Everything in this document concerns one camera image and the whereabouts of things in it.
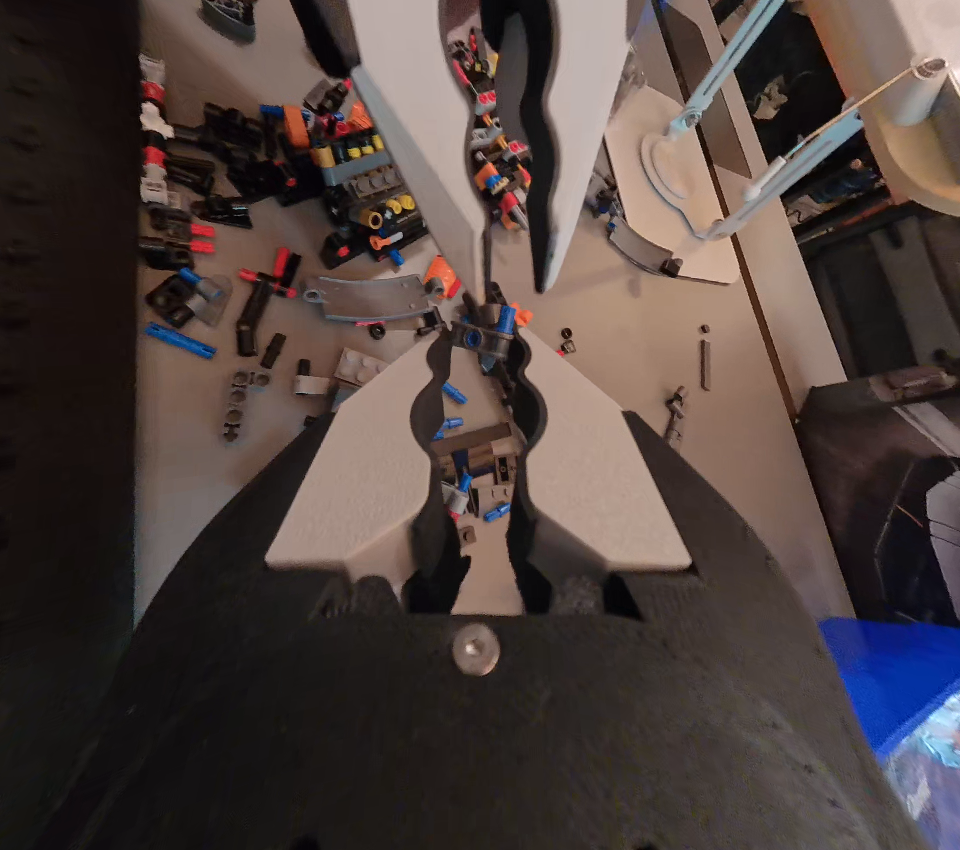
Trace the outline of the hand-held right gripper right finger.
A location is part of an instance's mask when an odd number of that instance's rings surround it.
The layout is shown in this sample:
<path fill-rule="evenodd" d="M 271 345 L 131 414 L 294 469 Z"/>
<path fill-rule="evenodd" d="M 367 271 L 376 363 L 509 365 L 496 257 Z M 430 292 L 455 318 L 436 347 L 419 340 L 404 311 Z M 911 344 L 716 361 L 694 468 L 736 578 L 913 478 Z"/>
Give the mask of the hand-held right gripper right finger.
<path fill-rule="evenodd" d="M 692 557 L 625 412 L 530 330 L 510 343 L 512 422 L 522 438 L 509 558 L 527 614 L 571 580 L 604 598 L 612 577 L 675 575 Z"/>

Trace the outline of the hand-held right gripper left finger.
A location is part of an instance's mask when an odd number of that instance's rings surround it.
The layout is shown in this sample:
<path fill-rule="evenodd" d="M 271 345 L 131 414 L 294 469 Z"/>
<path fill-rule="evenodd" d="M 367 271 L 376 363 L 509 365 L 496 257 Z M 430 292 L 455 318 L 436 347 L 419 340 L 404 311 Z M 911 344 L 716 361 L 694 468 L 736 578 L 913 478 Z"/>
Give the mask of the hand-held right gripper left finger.
<path fill-rule="evenodd" d="M 331 416 L 267 550 L 270 568 L 383 578 L 415 612 L 453 609 L 460 539 L 430 452 L 451 353 L 448 330 L 422 340 Z"/>

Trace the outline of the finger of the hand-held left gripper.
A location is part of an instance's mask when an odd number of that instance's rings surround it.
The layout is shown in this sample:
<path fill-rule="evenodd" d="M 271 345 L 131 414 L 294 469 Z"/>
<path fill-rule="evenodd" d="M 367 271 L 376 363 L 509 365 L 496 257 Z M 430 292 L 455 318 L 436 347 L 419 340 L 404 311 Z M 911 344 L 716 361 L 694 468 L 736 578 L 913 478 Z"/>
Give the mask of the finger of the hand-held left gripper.
<path fill-rule="evenodd" d="M 356 84 L 439 246 L 482 246 L 486 226 L 467 177 L 467 98 L 453 76 L 446 0 L 346 0 Z"/>
<path fill-rule="evenodd" d="M 498 109 L 532 155 L 534 288 L 555 284 L 627 52 L 627 0 L 480 0 Z"/>

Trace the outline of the black lego frame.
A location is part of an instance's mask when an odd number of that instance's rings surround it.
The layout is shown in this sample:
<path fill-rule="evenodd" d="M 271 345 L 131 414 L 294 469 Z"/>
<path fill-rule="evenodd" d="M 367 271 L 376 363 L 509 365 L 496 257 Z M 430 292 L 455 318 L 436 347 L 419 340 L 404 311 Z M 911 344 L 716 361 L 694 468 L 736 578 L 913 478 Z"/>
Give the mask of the black lego frame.
<path fill-rule="evenodd" d="M 514 414 L 518 399 L 518 377 L 514 365 L 509 357 L 495 358 L 492 369 L 487 376 L 498 387 L 500 402 L 505 410 Z"/>

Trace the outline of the lego car chassis assembly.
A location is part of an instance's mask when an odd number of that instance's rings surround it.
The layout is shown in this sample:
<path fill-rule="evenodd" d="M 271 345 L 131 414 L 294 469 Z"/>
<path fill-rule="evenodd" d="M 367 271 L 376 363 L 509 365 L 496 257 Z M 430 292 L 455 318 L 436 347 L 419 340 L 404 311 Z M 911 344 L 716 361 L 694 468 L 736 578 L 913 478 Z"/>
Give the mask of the lego car chassis assembly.
<path fill-rule="evenodd" d="M 454 76 L 472 112 L 466 141 L 467 169 L 492 224 L 529 229 L 531 186 L 528 145 L 510 138 L 497 110 L 498 54 L 478 24 L 459 28 L 447 43 Z M 332 230 L 318 251 L 322 265 L 341 268 L 368 256 L 403 262 L 402 250 L 424 237 L 424 213 L 389 156 L 366 106 L 354 100 L 348 117 L 309 104 L 310 148 L 305 169 L 292 172 L 280 194 L 289 204 L 318 195 Z"/>

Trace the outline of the dark grey lego connector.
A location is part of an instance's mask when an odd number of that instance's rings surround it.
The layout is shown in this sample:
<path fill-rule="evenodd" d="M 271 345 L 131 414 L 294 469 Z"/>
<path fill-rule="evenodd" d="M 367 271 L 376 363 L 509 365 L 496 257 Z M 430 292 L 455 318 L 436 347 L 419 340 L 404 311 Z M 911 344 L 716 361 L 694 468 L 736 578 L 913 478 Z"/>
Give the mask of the dark grey lego connector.
<path fill-rule="evenodd" d="M 518 328 L 519 309 L 498 302 L 467 308 L 450 328 L 453 345 L 474 353 L 490 368 L 510 356 Z"/>

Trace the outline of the light grey studded lego plate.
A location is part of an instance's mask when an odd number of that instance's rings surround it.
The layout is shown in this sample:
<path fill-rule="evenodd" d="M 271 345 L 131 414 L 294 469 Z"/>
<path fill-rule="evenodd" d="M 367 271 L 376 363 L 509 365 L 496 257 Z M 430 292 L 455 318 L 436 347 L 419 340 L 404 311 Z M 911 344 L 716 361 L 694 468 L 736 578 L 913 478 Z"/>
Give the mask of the light grey studded lego plate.
<path fill-rule="evenodd" d="M 362 388 L 388 366 L 387 361 L 345 347 L 334 369 L 333 378 L 349 387 Z"/>

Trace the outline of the loose grey curved lego panel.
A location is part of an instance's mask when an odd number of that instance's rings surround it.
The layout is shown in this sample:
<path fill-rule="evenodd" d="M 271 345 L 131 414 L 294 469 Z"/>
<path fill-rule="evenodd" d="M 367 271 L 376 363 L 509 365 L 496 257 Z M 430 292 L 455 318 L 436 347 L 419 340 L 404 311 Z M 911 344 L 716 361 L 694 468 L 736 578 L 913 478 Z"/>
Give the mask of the loose grey curved lego panel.
<path fill-rule="evenodd" d="M 333 323 L 374 325 L 414 318 L 424 327 L 443 323 L 438 306 L 443 284 L 436 279 L 425 284 L 415 275 L 370 280 L 306 276 L 299 284 L 301 298 Z"/>

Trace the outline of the orange striped lego panel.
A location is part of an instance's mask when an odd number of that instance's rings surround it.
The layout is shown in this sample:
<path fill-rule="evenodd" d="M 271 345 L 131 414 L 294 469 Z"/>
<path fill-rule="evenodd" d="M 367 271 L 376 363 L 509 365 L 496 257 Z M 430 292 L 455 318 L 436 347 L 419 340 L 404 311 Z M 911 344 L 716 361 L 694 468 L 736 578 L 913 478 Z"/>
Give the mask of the orange striped lego panel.
<path fill-rule="evenodd" d="M 462 287 L 462 282 L 449 262 L 437 254 L 422 278 L 426 290 L 442 299 L 452 299 Z"/>

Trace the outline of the white book stand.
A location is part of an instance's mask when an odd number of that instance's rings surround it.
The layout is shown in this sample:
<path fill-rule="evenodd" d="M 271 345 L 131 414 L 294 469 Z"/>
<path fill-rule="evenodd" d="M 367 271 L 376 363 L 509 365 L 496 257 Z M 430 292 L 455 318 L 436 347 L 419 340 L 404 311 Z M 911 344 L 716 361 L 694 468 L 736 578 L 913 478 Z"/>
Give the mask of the white book stand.
<path fill-rule="evenodd" d="M 760 210 L 864 129 L 887 181 L 909 199 L 958 215 L 958 8 L 951 0 L 810 0 L 846 101 L 747 180 L 726 216 L 699 124 L 786 0 L 757 0 L 685 103 L 631 88 L 606 130 L 630 226 L 682 260 L 678 277 L 737 280 L 731 238 Z"/>

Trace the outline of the black perforated mat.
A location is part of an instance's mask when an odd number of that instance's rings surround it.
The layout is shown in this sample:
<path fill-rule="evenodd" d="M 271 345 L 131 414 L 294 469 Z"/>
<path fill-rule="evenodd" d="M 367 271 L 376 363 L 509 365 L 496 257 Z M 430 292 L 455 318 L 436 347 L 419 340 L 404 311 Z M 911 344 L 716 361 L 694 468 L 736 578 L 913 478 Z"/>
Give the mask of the black perforated mat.
<path fill-rule="evenodd" d="M 28 848 L 133 628 L 139 7 L 1 2 L 1 844 Z"/>

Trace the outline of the blue bin holding plastic bags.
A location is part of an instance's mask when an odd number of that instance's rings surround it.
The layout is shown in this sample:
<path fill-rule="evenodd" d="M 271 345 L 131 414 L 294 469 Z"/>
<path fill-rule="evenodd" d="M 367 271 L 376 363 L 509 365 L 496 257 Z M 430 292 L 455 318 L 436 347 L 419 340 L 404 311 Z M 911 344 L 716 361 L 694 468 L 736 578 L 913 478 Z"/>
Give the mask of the blue bin holding plastic bags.
<path fill-rule="evenodd" d="M 884 774 L 892 752 L 931 713 L 950 699 L 959 710 L 957 628 L 852 618 L 819 627 Z"/>

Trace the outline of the empty clear plastic bags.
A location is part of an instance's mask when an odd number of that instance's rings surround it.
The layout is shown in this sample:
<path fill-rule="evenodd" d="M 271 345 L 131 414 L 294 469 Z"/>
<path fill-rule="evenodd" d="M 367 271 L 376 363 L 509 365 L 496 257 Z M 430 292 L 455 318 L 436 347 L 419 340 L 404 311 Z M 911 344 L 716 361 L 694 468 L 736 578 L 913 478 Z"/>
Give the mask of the empty clear plastic bags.
<path fill-rule="evenodd" d="M 959 846 L 959 710 L 950 699 L 892 752 L 885 774 L 934 848 Z"/>

